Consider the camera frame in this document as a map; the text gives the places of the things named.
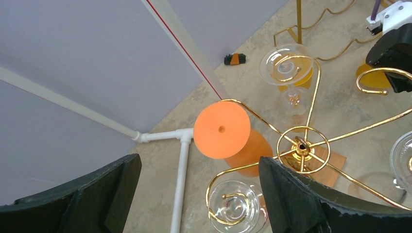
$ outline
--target gold curved arm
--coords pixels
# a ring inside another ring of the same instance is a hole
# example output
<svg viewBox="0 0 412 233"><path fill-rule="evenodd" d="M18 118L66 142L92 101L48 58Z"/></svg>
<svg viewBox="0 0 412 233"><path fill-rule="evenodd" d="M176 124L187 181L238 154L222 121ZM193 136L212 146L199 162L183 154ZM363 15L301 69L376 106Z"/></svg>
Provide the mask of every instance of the gold curved arm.
<svg viewBox="0 0 412 233"><path fill-rule="evenodd" d="M331 61L331 60L333 60L333 59L338 58L338 57L341 56L344 52L346 52L346 50L348 50L348 48L349 48L354 42L356 42L356 43L358 43L358 44L366 44L366 43L369 43L369 42L373 41L374 39L376 39L377 37L379 37L381 34L382 34L382 33L378 33L378 34L376 34L374 37L370 38L369 40L365 40L365 41L361 41L361 40L358 40L357 38L355 38L355 39L351 40L351 41L349 42L349 44L348 44L340 53L338 53L338 55L333 56L333 57L331 57L331 58L315 57L315 60L319 60L319 61L323 61L323 62Z"/></svg>
<svg viewBox="0 0 412 233"><path fill-rule="evenodd" d="M318 94L319 83L321 81L321 75L322 75L322 69L321 69L321 65L319 64L319 62L316 60L313 60L313 63L315 63L316 67L318 68L318 76L316 78L315 91L313 92L312 103L310 105L308 119L306 121L306 127L309 127L310 118L312 117L313 107L315 106L315 100ZM305 128L305 138L304 139L305 141L307 141L308 139L308 129L307 128Z"/></svg>
<svg viewBox="0 0 412 233"><path fill-rule="evenodd" d="M313 158L317 159L319 162L321 162L321 163L324 163L324 162L325 162L323 159L321 159L321 158L319 158L318 156L316 156L316 154L314 154L314 153L312 153L312 152L309 152L309 154L310 154ZM394 201L394 200L392 200L392 199L387 198L386 196L380 194L378 191L376 191L376 190L374 190L374 189L366 186L364 183L359 182L358 180L352 178L352 177L349 176L348 174L344 173L342 170L336 168L334 165L332 165L332 164L330 164L330 163L326 163L326 165L327 165L329 168L331 168L332 170L334 170L335 172L337 172L339 175L341 175L341 176L345 177L346 179L348 179L350 182L355 183L356 185L358 185L358 186L360 186L361 188L365 189L366 191L372 193L373 195L377 196L378 198L386 201L387 203L389 203L389 204L391 204L391 205L393 205L393 206L395 206L395 207L404 209L404 210L412 210L412 209L410 209L410 208L408 208L408 207L406 207L406 206L403 206L403 205L397 203L396 201Z"/></svg>
<svg viewBox="0 0 412 233"><path fill-rule="evenodd" d="M356 79L356 86L358 87L358 89L359 89L360 91L364 92L364 93L387 95L387 91L368 90L368 89L364 89L364 88L361 87L361 85L360 85L360 80L362 79L363 76L365 76L366 74L373 73L373 72L378 72L378 71L387 71L387 72L392 72L392 73L401 74L401 75L409 78L410 80L412 80L412 74L410 74L409 72L406 72L406 71L401 70L401 69L396 69L396 68L380 67L380 68L374 68L374 69L365 71L365 72L363 72L362 74L360 74L360 75L358 76L358 78ZM401 114L398 114L398 115L396 115L396 116L393 116L393 117L388 118L388 119L385 119L385 120L382 120L382 121L377 122L377 123L375 123L375 124L372 124L372 125L363 127L363 128L361 128L361 129L352 131L352 132L350 132L350 133L343 134L343 135L341 135L341 136L337 136L337 137L331 138L331 139L329 139L329 142L333 142L333 141L337 141L337 140L340 140L340 139L343 139L343 138L346 138L346 137L350 137L350 136L352 136L352 135L361 133L361 132L363 132L363 131L366 131L366 130L375 128L375 127L377 127L377 126L380 126L380 125L383 125L383 124L392 122L392 121L397 120L397 119L399 119L399 118L402 118L402 117L404 117L404 116L406 116L406 115L408 115L408 114L410 114L410 113L412 113L412 108L406 110L405 112L403 112L403 113L401 113ZM325 144L325 143L326 143L325 141L313 143L313 144L311 144L311 147L320 146L320 145L323 145L323 144Z"/></svg>
<svg viewBox="0 0 412 233"><path fill-rule="evenodd" d="M387 90L384 90L384 91L371 90L371 89L365 89L361 86L361 79L365 75L370 74L370 73L376 73L376 72L379 72L379 71L384 71L384 72L386 71L386 72L400 74L400 75L403 75L403 76L407 77L408 79L412 80L412 74L410 74L409 72L406 72L406 71L401 70L401 69L396 69L396 68L380 67L380 68L374 68L374 69L367 70L367 71L363 72L362 74L360 74L358 76L358 78L356 79L356 86L358 87L358 89L363 93L387 95L388 94Z"/></svg>
<svg viewBox="0 0 412 233"><path fill-rule="evenodd" d="M213 210L209 208L209 218L212 218L214 220L216 220L217 222L223 224L223 225L227 225L227 226L233 226L236 225L238 223L241 223L246 216L249 214L249 209L250 209L250 203L249 203L249 199L246 195L244 195L243 193L232 193L232 194L223 194L222 195L222 199L226 199L226 198L231 198L231 197L235 197L235 196L241 196L245 202L246 202L246 213L243 214L243 216L241 218L239 218L236 221L232 221L232 222L226 222L224 220L221 220L220 218L218 218L214 213Z"/></svg>

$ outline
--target yellow object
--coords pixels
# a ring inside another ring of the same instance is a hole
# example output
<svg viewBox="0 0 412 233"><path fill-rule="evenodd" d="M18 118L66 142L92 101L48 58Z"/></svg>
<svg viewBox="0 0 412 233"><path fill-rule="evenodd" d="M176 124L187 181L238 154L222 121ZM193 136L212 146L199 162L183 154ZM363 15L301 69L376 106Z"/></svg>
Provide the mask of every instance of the yellow object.
<svg viewBox="0 0 412 233"><path fill-rule="evenodd" d="M305 75L305 77L295 82L294 85L309 89L312 84L312 74L313 74L313 68L309 71L307 75ZM277 88L279 89L280 92L284 92L286 89L288 89L287 86L277 86Z"/></svg>
<svg viewBox="0 0 412 233"><path fill-rule="evenodd" d="M368 71L372 69L368 64L363 64L361 65L357 70L356 70L356 77L361 75L363 72ZM387 89L391 87L391 84L389 83L388 79L386 78L385 74L382 71L375 72L375 73L369 73L365 75L360 83L364 86L373 88L373 89Z"/></svg>

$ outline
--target gold wire rack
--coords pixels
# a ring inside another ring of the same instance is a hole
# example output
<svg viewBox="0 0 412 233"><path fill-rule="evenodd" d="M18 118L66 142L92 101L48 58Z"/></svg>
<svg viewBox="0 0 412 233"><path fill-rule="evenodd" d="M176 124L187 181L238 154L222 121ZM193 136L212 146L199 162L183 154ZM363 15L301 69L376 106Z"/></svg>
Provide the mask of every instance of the gold wire rack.
<svg viewBox="0 0 412 233"><path fill-rule="evenodd" d="M310 26L308 26L308 27L302 27L302 24L301 24L301 21L302 21L302 19L301 19L301 0L297 0L296 2L297 2L298 24L297 24L297 25L293 25L293 26L291 26L291 27L289 27L289 28L286 28L286 29L284 29L284 30L282 30L282 31L280 31L280 32L277 32L277 33L274 35L275 46L276 46L275 36L278 35L279 33L284 32L284 31L288 31L289 34L291 34L291 36L294 38L294 40L295 40L297 43L300 43L300 44L301 44L301 43L302 43L302 29L309 29L309 28L315 26L315 25L322 19L322 17L324 16L324 14L325 14L326 11L328 11L329 13L331 13L331 14L333 14L333 15L337 15L337 14L340 14L340 13L346 11L347 9L349 9L349 8L354 4L355 0L352 0L347 7L345 7L343 10L338 11L338 12L333 12L333 11L331 11L329 8L326 8L326 9L322 12L321 16L315 21L315 23L313 23L312 25L310 25ZM389 6L389 4L385 3L384 0L381 1L381 4L382 4L382 6L384 6L384 7ZM296 28L298 29L298 35L296 35L296 34L293 32L292 28L294 28L294 27L296 27ZM331 139L327 139L326 136L325 136L323 133L321 133L321 132L318 131L317 129L314 129L314 128L312 128L312 127L309 126L310 119L311 119L312 113L313 113L313 107L314 107L314 105L315 105L315 100L316 100L316 96L317 96L317 92L318 92L318 88L319 88L320 78L321 78L321 75L322 75L322 69L321 69L321 66L320 66L318 60L320 60L320 61L330 61L330 60L333 60L333 59L341 56L341 55L351 46L352 43L356 42L356 43L359 43L359 44L365 44L365 43L368 43L368 42L374 40L374 39L377 38L378 36L380 36L380 34L375 35L373 38L371 38L371 39L369 39L369 40L366 40L366 41L359 41L358 39L353 39L353 40L345 47L345 49L344 49L343 51L341 51L340 53L338 53L336 56L334 56L334 57L332 57L332 58L329 58L329 59L323 59L323 58L320 58L320 57L316 57L316 58L313 60L313 61L314 61L314 65L317 67L318 72L317 72L317 79L316 79L315 90L314 90L314 93L313 93L313 99L312 99L312 102L311 102L311 106L310 106L310 109L309 109L309 114L308 114L308 118L307 118L307 121L306 121L306 125L305 125L305 126L293 127L293 128L288 129L287 131L285 131L285 132L283 133L283 132L281 132L278 128L276 128L274 125L272 125L271 123L269 123L266 119L264 119L262 116L260 116L258 113L256 113L254 110L252 110L249 106L247 106L246 104L242 103L241 101L235 100L235 99L226 99L226 100L221 100L221 101L230 101L230 102L234 102L234 103L239 104L239 105L242 106L245 110L247 110L248 112L250 112L254 117L256 117L257 119L259 119L259 120L260 120L261 122L263 122L266 126L268 126L270 129L272 129L273 131L275 131L276 133L278 133L278 134L280 135L280 138L279 138L279 140L278 140L278 142L277 142L277 145L276 145L276 156L273 157L274 159L278 159L280 163L283 163L283 161L281 160L282 157L288 156L288 155L291 155L291 154L295 154L295 155L297 155L297 158L295 158L295 160L296 160L296 162L299 162L299 163L300 163L300 164L299 164L300 166L299 166L299 167L292 166L292 167L296 170L296 172L298 172L298 173L300 173L300 174L309 176L310 174L315 173L315 172L318 172L318 171L320 171L321 169L323 169L324 167L327 166L327 167L329 167L330 169L332 169L333 171L337 172L339 175L341 175L341 176L345 177L346 179L348 179L350 182L358 185L359 187L365 189L366 191L368 191L368 192L370 192L371 194L377 196L378 198L384 200L385 202L391 204L392 206L398 207L398 208L401 208L401 209L405 209L405 210L412 210L411 208L408 208L408 207L406 207L406 206L403 206L403 205L397 203L396 201L394 201L394 200L386 197L385 195L379 193L378 191L376 191L376 190L368 187L368 186L365 185L364 183L362 183L362 182L354 179L354 178L351 177L350 175L346 174L346 173L343 172L342 170L338 169L337 167L335 167L334 165L332 165L332 164L329 163L329 159L330 159L330 155L331 155L331 149L330 149L330 143L331 143L331 142L338 141L338 140L341 140L341 139L344 139L344 138L347 138L347 137L356 135L356 134L358 134L358 133L364 132L364 131L366 131L366 130L369 130L369 129L378 127L378 126L380 126L380 125L383 125L383 124L386 124L386 123L395 121L395 120L397 120L397 119L400 119L400 118L402 118L402 117L404 117L404 116L412 113L412 108L409 108L409 109L407 109L405 112L400 113L400 114L398 114L398 115L396 115L396 116L393 116L393 117L391 117L391 118L388 118L388 119L379 121L379 122L377 122L377 123L375 123L375 124L372 124L372 125L369 125L369 126L366 126L366 127L360 128L360 129L357 129L357 130L355 130L355 131L352 131L352 132L349 132L349 133L346 133L346 134L342 134L342 135L340 135L340 136L337 136L337 137L334 137L334 138L331 138ZM300 56L300 55L292 55L292 56L289 56L287 59L291 59L291 58L308 58L308 57L306 57L306 56ZM410 74L410 73L408 73L408 72L406 72L406 71L404 71L404 70L401 70L401 69L388 68L388 67L373 68L373 69L371 69L371 70L368 70L368 71L363 72L362 74L360 74L360 75L357 77L357 79L356 79L356 86L357 86L357 88L358 88L360 91L362 91L363 93L368 93L368 94L379 94L379 95L387 95L387 94L388 94L388 91L387 91L387 90L373 90L373 89L367 89L367 88L364 88L364 87L361 86L360 80L361 80L365 75L371 74L371 73L375 73L375 72L392 72L392 73L397 73L397 74L403 75L404 77L407 77L408 79L411 79L411 80L412 80L412 74ZM295 139L293 140L293 139L289 138L289 137L286 135L288 132L293 131L293 130L296 130L296 129L304 129L304 130L305 130L305 134L304 134L304 137L303 137L303 138L297 136L297 137L295 137ZM323 138L323 141L316 142L316 143L311 143L311 142L309 142L309 141L308 141L308 131L316 132L317 134L319 134L319 135ZM289 142L291 142L291 143L293 144L293 146L292 146L292 150L289 150L289 151L280 153L280 152L279 152L279 145L280 145L280 142L281 142L281 140L282 140L283 138L285 138L286 140L288 140ZM320 157L317 156L317 155L313 152L313 150L312 150L314 147L320 146L320 145L324 145L324 144L326 144L326 147L327 147L327 157L326 157L326 159L320 158ZM314 170L308 169L307 166L305 165L305 161L307 160L307 159L306 159L307 157L311 157L311 158L314 158L314 159L318 160L319 162L322 163L322 165L319 166L318 168L314 169ZM218 178L220 178L221 176L223 176L223 175L225 175L225 174L228 174L228 173L231 173L231 172L234 172L234 171L239 171L239 170L241 170L241 169L246 169L246 168L250 168L250 167L253 167L253 166L257 166L258 164L259 164L259 162L254 163L254 164L249 164L249 165L241 166L241 167L236 167L236 168L227 169L227 170L224 170L224 171L218 173L216 176L213 177L213 179L210 181L210 183L209 183L209 185L207 186L207 189L206 189L206 207L207 207L207 209L208 209L208 217L209 217L209 218L212 218L212 219L216 220L217 222L219 222L219 223L221 223L221 224L224 224L224 225L228 225L228 226L236 225L236 224L242 222L242 221L246 218L246 215L243 215L243 216L242 216L241 218L239 218L238 220L236 220L236 221L231 221L231 222L227 222L227 221L224 221L224 220L222 220L222 219L219 219L219 218L214 214L213 210L210 209L210 207L209 207L209 198L210 198L209 195L210 195L210 190L211 190L214 182L215 182ZM409 168L410 168L411 171L412 171L412 159L410 160ZM233 196L239 196L239 197L245 199L246 205L248 205L249 201L248 201L247 197L246 197L244 194L242 194L242 193L226 194L226 195L223 195L222 198L225 199L225 198L233 197Z"/></svg>
<svg viewBox="0 0 412 233"><path fill-rule="evenodd" d="M298 44L303 44L303 42L302 42L302 30L306 30L306 29L313 28L316 24L318 24L318 23L321 21L321 19L323 18L323 16L325 15L326 12L329 12L329 13L332 14L332 15L339 15L339 14L345 12L346 10L348 10L348 9L355 3L355 1L356 1L356 0L352 0L345 8L343 8L342 10L337 11L337 12L334 12L334 11L332 11L332 10L329 9L329 8L325 8L325 9L323 10L323 12L321 13L321 15L318 17L318 19L317 19L313 24L311 24L311 25L309 25L309 26L307 26L307 27L303 27L303 26L302 26L302 0L296 0L297 24L292 25L292 26L290 26L290 27L287 27L287 28L285 28L285 29L283 29L283 30L280 30L280 31L276 32L276 33L273 35L273 42L274 42L275 47L276 47L276 36L278 36L279 34L281 34L281 33L283 33L283 32L288 32L289 35L293 38L293 40L294 40L296 43L298 43ZM388 7L388 6L389 6L389 4L387 4L384 0L381 0L381 5L384 6L384 7ZM297 29L297 34L293 31L293 28L296 28L296 29ZM375 40L376 38L380 37L381 35L382 35L382 33L378 33L378 34L376 34L375 36L373 36L372 38L367 39L367 40L364 40L364 41L359 40L359 39L357 39L357 38L352 39L352 40L346 45L346 47L345 47L342 51L340 51L337 55L335 55L335 56L333 56L333 57L331 57L331 58L315 57L315 60L324 61L324 62L331 61L331 60L333 60L333 59L336 59L336 58L340 57L342 54L344 54L353 43L356 42L356 43L358 43L358 44L366 44L366 43L369 43L369 42Z"/></svg>

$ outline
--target orange object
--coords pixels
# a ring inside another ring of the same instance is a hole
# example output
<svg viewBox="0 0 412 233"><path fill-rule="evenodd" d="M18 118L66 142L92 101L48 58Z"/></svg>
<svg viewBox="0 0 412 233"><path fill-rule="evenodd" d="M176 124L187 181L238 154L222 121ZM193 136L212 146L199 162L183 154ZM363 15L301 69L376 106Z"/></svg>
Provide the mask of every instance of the orange object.
<svg viewBox="0 0 412 233"><path fill-rule="evenodd" d="M238 53L234 53L232 56L232 60L230 61L230 65L234 66L234 65L239 65L239 54Z"/></svg>
<svg viewBox="0 0 412 233"><path fill-rule="evenodd" d="M250 134L246 111L232 102L217 102L205 108L193 127L197 149L212 159L225 159L238 153Z"/></svg>
<svg viewBox="0 0 412 233"><path fill-rule="evenodd" d="M246 111L233 102L217 102L205 108L194 124L193 139L202 154L225 159L230 167L255 163L261 156L273 156L265 138L251 130ZM257 176L258 167L240 170L240 174Z"/></svg>
<svg viewBox="0 0 412 233"><path fill-rule="evenodd" d="M233 168L259 162L262 156L272 157L272 148L262 134L252 129L246 145L237 154L224 160ZM255 177L259 175L259 167L253 166L238 172L246 177Z"/></svg>

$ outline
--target beige tile floor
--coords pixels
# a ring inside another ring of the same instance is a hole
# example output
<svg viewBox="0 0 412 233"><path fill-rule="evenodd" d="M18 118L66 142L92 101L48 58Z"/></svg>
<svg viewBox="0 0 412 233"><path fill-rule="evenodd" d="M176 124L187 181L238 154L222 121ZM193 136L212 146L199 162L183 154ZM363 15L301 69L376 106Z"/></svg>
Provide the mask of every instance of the beige tile floor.
<svg viewBox="0 0 412 233"><path fill-rule="evenodd" d="M303 25L314 22L325 7L339 11L349 2L350 0L303 1ZM341 15L332 16L326 13L318 25L304 30L304 44L314 56L328 58L342 50L352 38L371 38L365 29L364 20L370 15L373 4L374 1L371 0L357 0ZM246 64L234 67L221 65L216 69L233 98L245 102L275 125L278 122L275 101L279 91L260 77L258 66L262 57L274 47L273 34L296 23L295 8L295 1L289 1L237 49L236 52L247 55ZM277 42L286 44L293 40L284 33L277 37ZM408 93L391 93L383 97L363 94L356 89L355 71L373 44L374 42L366 45L354 44L338 59L321 62L322 79L313 127L328 138L375 123L410 107ZM153 132L193 127L201 110L217 100L202 83L176 106ZM251 122L253 128L260 131L275 148L279 136L257 119L251 117ZM397 122L334 142L332 149L348 158L343 169L353 177L372 171L391 172L390 148L401 135L410 131L411 123L412 118L407 116ZM180 143L177 140L141 144L130 151L140 154L143 168L124 232L170 231L179 151ZM194 144L191 145L181 232L215 232L207 218L205 190L210 179L224 169L227 169L224 161L209 159L203 156ZM228 175L221 179L235 177ZM347 192L348 185L347 180L339 178L335 189Z"/></svg>

